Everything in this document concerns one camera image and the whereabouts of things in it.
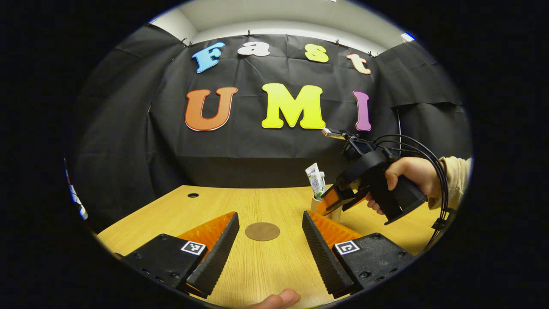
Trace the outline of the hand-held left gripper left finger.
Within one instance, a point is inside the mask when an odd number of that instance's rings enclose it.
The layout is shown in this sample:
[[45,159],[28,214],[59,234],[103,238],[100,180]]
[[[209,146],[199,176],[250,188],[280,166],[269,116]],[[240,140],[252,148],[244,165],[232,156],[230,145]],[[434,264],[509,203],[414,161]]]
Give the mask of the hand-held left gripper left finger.
[[163,286],[206,299],[225,268],[239,229],[237,212],[229,212],[180,236],[160,233],[121,261]]

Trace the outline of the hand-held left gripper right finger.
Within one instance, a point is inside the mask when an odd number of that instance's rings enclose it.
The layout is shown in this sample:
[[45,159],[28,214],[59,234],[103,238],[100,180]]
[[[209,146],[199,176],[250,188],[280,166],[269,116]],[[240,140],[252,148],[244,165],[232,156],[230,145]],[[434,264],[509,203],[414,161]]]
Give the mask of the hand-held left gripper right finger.
[[391,278],[415,256],[381,233],[363,236],[306,210],[302,230],[327,293],[337,299]]

